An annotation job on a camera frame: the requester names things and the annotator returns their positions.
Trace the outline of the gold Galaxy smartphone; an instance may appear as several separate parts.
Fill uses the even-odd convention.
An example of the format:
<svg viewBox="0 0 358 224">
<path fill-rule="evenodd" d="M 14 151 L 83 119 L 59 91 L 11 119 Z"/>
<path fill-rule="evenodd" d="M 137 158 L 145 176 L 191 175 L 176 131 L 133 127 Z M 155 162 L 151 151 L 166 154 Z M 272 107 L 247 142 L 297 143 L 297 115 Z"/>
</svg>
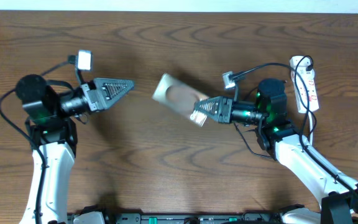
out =
<svg viewBox="0 0 358 224">
<path fill-rule="evenodd" d="M 208 95 L 177 80 L 167 73 L 162 75 L 152 96 L 153 100 L 169 107 L 199 127 L 204 125 L 207 116 L 196 111 L 195 104 L 208 98 Z"/>
</svg>

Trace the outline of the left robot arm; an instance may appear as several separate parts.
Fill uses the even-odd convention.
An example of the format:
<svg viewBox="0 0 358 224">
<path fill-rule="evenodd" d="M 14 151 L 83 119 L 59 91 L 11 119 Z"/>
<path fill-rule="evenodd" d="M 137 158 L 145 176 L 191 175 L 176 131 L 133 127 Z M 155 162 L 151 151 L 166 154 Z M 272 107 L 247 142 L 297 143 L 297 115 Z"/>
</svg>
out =
<svg viewBox="0 0 358 224">
<path fill-rule="evenodd" d="M 31 140 L 34 172 L 21 223 L 68 223 L 67 196 L 75 163 L 76 120 L 110 109 L 134 88 L 134 81 L 95 78 L 77 88 L 36 74 L 15 88 Z"/>
</svg>

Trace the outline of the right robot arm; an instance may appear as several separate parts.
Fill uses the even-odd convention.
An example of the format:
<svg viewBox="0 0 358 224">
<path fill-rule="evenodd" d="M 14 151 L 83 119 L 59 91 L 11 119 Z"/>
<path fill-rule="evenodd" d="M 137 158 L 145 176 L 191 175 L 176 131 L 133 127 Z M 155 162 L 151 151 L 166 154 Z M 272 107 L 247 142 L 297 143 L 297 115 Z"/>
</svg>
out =
<svg viewBox="0 0 358 224">
<path fill-rule="evenodd" d="M 254 125 L 260 147 L 292 171 L 319 203 L 319 212 L 303 205 L 279 210 L 269 216 L 270 223 L 358 223 L 358 181 L 334 167 L 287 119 L 281 80 L 262 80 L 254 103 L 219 96 L 195 103 L 195 110 L 219 123 Z"/>
</svg>

